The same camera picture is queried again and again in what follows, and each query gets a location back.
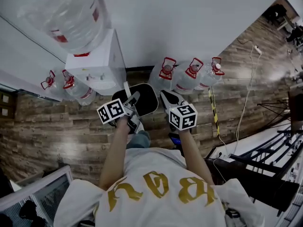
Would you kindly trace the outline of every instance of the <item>plastic water bottle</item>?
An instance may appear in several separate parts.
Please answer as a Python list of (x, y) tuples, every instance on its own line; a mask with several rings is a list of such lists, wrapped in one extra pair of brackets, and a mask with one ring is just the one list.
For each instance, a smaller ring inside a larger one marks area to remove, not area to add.
[(75, 98), (80, 105), (87, 106), (95, 100), (96, 92), (93, 89), (76, 79), (68, 73), (67, 70), (63, 70), (62, 73), (65, 78), (65, 86), (63, 89)]
[(91, 52), (106, 34), (107, 11), (99, 0), (37, 0), (21, 10), (19, 17), (72, 54)]
[(150, 84), (157, 96), (163, 89), (171, 91), (175, 85), (172, 84), (176, 61), (172, 58), (165, 57), (163, 62), (159, 62), (151, 71), (148, 84)]
[(41, 87), (54, 96), (61, 97), (65, 100), (71, 100), (71, 97), (63, 89), (64, 77), (62, 77), (60, 70), (50, 70), (49, 76), (41, 82)]
[(187, 61), (177, 66), (175, 91), (180, 94), (191, 94), (199, 85), (201, 74), (198, 72), (202, 67), (203, 62), (197, 58), (194, 58), (191, 63)]
[(211, 87), (216, 82), (220, 81), (222, 76), (225, 74), (221, 71), (221, 65), (218, 63), (221, 62), (221, 58), (213, 57), (213, 62), (210, 64), (205, 64), (201, 70), (201, 78), (199, 85), (195, 90), (205, 90)]

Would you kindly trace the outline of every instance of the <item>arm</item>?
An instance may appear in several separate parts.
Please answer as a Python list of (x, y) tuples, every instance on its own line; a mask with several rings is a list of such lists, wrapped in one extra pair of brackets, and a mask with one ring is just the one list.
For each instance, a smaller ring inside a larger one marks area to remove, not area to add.
[(188, 170), (202, 177), (208, 184), (214, 185), (212, 175), (189, 130), (179, 131), (179, 136)]
[(123, 177), (124, 157), (129, 131), (127, 117), (120, 118), (99, 179), (99, 187), (105, 191)]

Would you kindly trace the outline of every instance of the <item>jeans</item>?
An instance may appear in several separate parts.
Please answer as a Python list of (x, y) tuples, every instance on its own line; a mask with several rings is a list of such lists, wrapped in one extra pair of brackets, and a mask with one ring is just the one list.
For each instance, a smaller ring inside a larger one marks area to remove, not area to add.
[(149, 148), (151, 145), (151, 138), (146, 131), (139, 131), (133, 136), (131, 141), (126, 145), (126, 149), (130, 148)]

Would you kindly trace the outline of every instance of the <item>red handle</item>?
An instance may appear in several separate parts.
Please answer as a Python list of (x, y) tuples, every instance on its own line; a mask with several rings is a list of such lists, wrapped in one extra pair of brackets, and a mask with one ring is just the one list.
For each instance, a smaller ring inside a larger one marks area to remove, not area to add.
[[(54, 74), (54, 72), (53, 72), (52, 70), (49, 71), (49, 77), (52, 78), (53, 81), (54, 81), (54, 78), (56, 77), (56, 75)], [(43, 82), (40, 83), (40, 84), (41, 84), (41, 87), (45, 90), (45, 89), (47, 89), (48, 87), (50, 87), (50, 86), (53, 84), (53, 81), (52, 81), (51, 84), (49, 84), (47, 81), (43, 81)], [(44, 86), (43, 86), (43, 83), (44, 83), (44, 82), (47, 83), (47, 87), (44, 87)]]
[[(67, 70), (63, 70), (62, 71), (62, 73), (63, 73), (63, 76), (66, 78), (66, 75), (64, 74), (65, 72), (66, 72)], [(70, 87), (72, 87), (73, 86), (73, 83), (74, 83), (74, 76), (69, 76), (70, 78), (71, 78), (71, 81), (70, 82), (66, 82), (65, 83), (65, 85), (64, 85), (64, 87), (63, 87), (63, 89), (68, 89), (68, 88), (70, 88)]]
[(213, 57), (212, 59), (213, 59), (213, 63), (214, 63), (214, 59), (218, 59), (218, 60), (220, 60), (219, 64), (221, 64), (221, 58), (220, 57)]
[[(192, 63), (194, 62), (194, 60), (198, 61), (201, 64), (201, 66), (198, 67), (197, 71), (191, 72), (190, 67), (191, 67)], [(187, 75), (189, 75), (191, 78), (196, 79), (197, 78), (197, 73), (200, 71), (200, 69), (203, 67), (203, 65), (204, 65), (204, 63), (201, 60), (199, 60), (198, 58), (195, 57), (192, 60), (192, 62), (190, 63), (189, 67), (186, 69), (185, 73)]]
[[(165, 63), (166, 60), (170, 60), (170, 61), (174, 62), (174, 64), (172, 65), (172, 69), (171, 69), (171, 71), (169, 73), (165, 73), (164, 70), (163, 70), (164, 69), (164, 63)], [(176, 62), (177, 61), (174, 60), (173, 58), (165, 57), (164, 61), (163, 61), (163, 64), (162, 64), (162, 69), (161, 69), (161, 71), (159, 73), (159, 77), (161, 77), (163, 79), (167, 79), (167, 80), (172, 80), (172, 74), (171, 74), (171, 72), (174, 70)]]

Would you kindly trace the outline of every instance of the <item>gold lettering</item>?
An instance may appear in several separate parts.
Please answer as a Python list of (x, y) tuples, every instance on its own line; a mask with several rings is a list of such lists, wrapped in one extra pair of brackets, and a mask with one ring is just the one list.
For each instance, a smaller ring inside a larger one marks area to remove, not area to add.
[[(149, 189), (152, 191), (153, 194), (156, 195), (156, 197), (162, 198), (169, 191), (169, 182), (164, 174), (151, 171), (148, 174), (145, 174), (143, 178), (146, 181), (146, 184), (149, 187)], [(161, 182), (163, 184), (163, 193), (159, 192), (158, 190)]]
[(139, 201), (140, 198), (143, 195), (143, 192), (135, 191), (135, 189), (129, 183), (121, 183), (125, 179), (126, 179), (126, 177), (122, 178), (121, 180), (116, 182), (114, 187), (112, 188), (112, 190), (107, 192), (107, 194), (108, 194), (108, 203), (109, 203), (109, 212), (111, 212), (114, 209), (114, 207), (117, 203), (118, 197), (116, 197), (116, 191), (118, 189), (124, 189), (126, 191), (128, 197), (132, 200), (135, 200), (135, 201)]
[[(214, 190), (209, 185), (207, 185), (207, 192), (205, 192), (204, 183), (205, 182), (203, 180), (196, 177), (187, 177), (180, 179), (180, 184), (183, 188), (179, 192), (179, 199), (183, 203), (188, 203), (190, 201), (196, 200), (203, 194), (207, 194), (207, 204), (205, 206), (211, 204), (216, 199), (216, 197), (214, 196)], [(188, 192), (188, 188), (193, 184), (196, 184), (195, 197), (192, 197)]]

